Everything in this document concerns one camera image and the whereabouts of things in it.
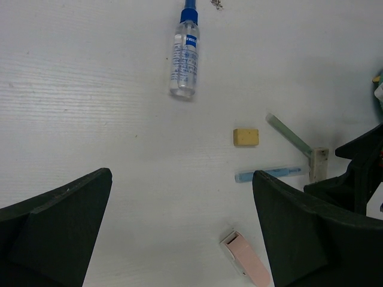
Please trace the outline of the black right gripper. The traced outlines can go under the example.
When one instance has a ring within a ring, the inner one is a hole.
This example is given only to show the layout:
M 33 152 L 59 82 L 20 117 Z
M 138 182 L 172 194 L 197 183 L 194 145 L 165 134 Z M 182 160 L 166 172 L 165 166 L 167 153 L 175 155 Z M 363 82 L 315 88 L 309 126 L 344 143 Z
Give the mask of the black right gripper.
M 351 160 L 346 172 L 305 186 L 306 194 L 254 173 L 275 286 L 382 286 L 382 221 L 364 216 L 382 182 L 382 125 L 335 155 Z

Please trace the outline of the blue green ruler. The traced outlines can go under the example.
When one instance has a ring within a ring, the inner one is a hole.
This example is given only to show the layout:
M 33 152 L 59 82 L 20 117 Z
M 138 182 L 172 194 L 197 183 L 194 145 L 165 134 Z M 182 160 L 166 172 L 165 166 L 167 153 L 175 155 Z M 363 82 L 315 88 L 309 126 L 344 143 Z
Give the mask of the blue green ruler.
M 306 166 L 288 166 L 288 167 L 279 167 L 279 168 L 268 168 L 263 170 L 268 175 L 271 175 L 275 178 L 284 178 L 291 176 L 300 176 L 309 173 L 309 168 Z M 253 180 L 253 174 L 255 170 L 251 171 L 242 171 L 234 175 L 236 183 L 246 183 Z

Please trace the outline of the green lead refill tube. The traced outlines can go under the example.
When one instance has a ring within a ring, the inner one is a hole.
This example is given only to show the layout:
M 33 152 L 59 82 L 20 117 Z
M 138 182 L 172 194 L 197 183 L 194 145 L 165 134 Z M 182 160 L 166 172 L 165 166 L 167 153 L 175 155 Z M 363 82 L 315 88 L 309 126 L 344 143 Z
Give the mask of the green lead refill tube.
M 306 144 L 298 135 L 296 135 L 290 128 L 288 128 L 279 118 L 271 113 L 266 116 L 266 121 L 272 126 L 279 134 L 295 146 L 303 155 L 311 158 L 312 148 Z

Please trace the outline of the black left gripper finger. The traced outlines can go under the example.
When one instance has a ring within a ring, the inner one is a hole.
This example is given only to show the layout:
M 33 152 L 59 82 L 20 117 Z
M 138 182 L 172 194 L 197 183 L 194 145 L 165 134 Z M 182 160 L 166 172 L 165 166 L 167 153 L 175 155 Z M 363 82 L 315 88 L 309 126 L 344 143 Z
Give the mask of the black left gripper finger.
M 1 209 L 1 286 L 82 286 L 107 207 L 101 168 Z

